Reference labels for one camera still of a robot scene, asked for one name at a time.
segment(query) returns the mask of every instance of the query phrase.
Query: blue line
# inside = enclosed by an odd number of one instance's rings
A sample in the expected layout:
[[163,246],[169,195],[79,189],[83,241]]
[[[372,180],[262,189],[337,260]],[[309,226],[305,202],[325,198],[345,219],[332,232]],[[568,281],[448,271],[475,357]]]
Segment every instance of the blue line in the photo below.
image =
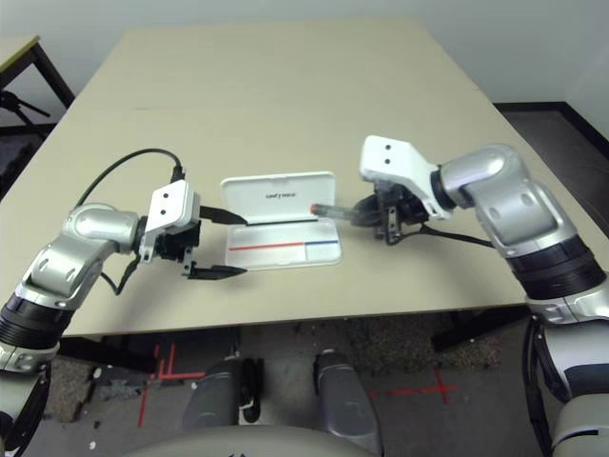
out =
[[329,241],[305,241],[304,245],[305,246],[309,246],[309,245],[336,245],[338,244],[339,240],[329,240]]

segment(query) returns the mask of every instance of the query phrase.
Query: beige tabletop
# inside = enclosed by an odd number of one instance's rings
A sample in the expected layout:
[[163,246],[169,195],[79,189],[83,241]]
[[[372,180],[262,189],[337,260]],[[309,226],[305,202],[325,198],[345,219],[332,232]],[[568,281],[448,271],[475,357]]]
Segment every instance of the beige tabletop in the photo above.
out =
[[[76,99],[0,204],[0,287],[9,297],[34,255],[59,231],[80,193],[136,149],[174,151],[206,205],[228,176],[330,170],[337,203],[371,192],[358,174],[366,135],[413,143],[443,163],[487,142],[516,147],[553,190],[604,268],[609,242],[538,155],[423,27],[353,19],[131,30]],[[147,213],[171,163],[120,168],[91,201]],[[474,212],[434,227],[483,237]],[[492,249],[418,236],[389,248],[340,224],[335,266],[256,271],[188,281],[180,267],[141,266],[120,297],[103,282],[68,335],[202,328],[519,303],[523,292]],[[204,223],[200,266],[224,262],[226,227]],[[130,259],[114,256],[118,280]]]
[[38,43],[38,35],[0,36],[0,71],[6,70],[32,46]]

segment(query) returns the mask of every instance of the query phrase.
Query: red tape marking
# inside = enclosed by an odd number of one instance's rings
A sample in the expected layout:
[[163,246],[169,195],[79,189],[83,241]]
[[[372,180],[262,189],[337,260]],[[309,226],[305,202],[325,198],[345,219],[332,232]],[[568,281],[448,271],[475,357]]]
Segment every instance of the red tape marking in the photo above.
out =
[[144,392],[142,393],[142,403],[140,404],[140,415],[137,418],[137,427],[141,427],[144,423],[144,412],[146,411],[146,401],[148,398],[148,384],[144,386]]
[[171,349],[169,350],[169,363],[167,364],[167,374],[173,373],[174,359],[175,359],[175,344],[171,343]]
[[285,248],[288,246],[304,246],[305,243],[299,241],[298,243],[279,243],[276,245],[254,245],[254,246],[238,246],[236,248],[228,248],[228,250],[247,250],[247,249],[262,249],[262,248]]
[[403,396],[403,395],[416,395],[416,394],[419,394],[419,393],[421,393],[421,394],[423,394],[423,393],[441,393],[442,395],[445,395],[446,392],[451,392],[453,390],[457,390],[457,386],[442,386],[442,387],[431,386],[431,387],[419,387],[419,388],[396,388],[396,389],[393,389],[393,390],[388,390],[386,392],[386,394],[389,395],[389,396],[392,396],[392,397],[398,397],[398,396]]
[[174,373],[173,372],[173,363],[175,361],[175,353],[176,346],[174,343],[171,343],[171,348],[169,350],[169,360],[167,363],[167,373],[165,373],[165,359],[159,360],[159,373],[156,378],[161,381],[171,380],[171,379],[197,379],[203,378],[206,373],[204,371],[191,371],[188,373]]
[[446,390],[444,390],[442,375],[440,374],[440,369],[438,367],[434,367],[434,374],[436,375],[436,382],[438,383],[438,387],[441,389],[440,393],[442,394],[442,403],[448,405],[448,394],[446,393]]

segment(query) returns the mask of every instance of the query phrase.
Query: floor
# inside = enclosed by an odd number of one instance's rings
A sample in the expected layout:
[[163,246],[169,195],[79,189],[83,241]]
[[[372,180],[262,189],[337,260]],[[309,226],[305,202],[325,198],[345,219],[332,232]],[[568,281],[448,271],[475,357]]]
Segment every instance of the floor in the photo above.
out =
[[[603,202],[609,163],[556,112],[511,112],[506,118],[538,151],[544,161],[578,198],[605,233],[609,206]],[[312,383],[312,362],[322,348],[352,353],[348,322],[251,326],[241,329],[244,356],[265,358],[266,396],[261,424],[318,427],[318,399]],[[522,391],[520,361],[523,323],[499,335],[496,364],[475,368],[432,365],[420,369],[392,367],[383,372],[363,370],[361,378],[378,411],[385,455],[440,457],[492,455],[540,456],[529,425]],[[229,338],[221,330],[159,335],[164,348],[177,347],[175,370],[205,369],[228,352]],[[470,344],[480,351],[485,342]],[[395,395],[396,389],[450,387],[439,393]],[[180,433],[182,413],[191,383],[152,386],[138,427],[142,396],[110,400],[99,389],[84,406],[79,421],[43,421],[26,456],[109,456],[152,444]],[[546,395],[551,425],[560,404]]]

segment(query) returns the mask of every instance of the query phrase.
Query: white wall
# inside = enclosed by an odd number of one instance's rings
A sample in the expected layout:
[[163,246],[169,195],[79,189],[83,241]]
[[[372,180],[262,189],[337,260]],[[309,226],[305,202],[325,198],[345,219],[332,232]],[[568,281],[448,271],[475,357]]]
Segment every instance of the white wall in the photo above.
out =
[[609,139],[609,2],[595,2],[595,12],[598,16],[588,23],[588,60],[567,90],[565,99]]
[[[148,25],[410,14],[493,101],[564,100],[606,43],[605,0],[0,0],[0,34],[38,33],[80,91],[124,29]],[[601,85],[602,78],[596,78]],[[10,89],[53,113],[63,109],[35,70]],[[594,98],[573,89],[576,104]],[[17,124],[0,111],[0,123]]]

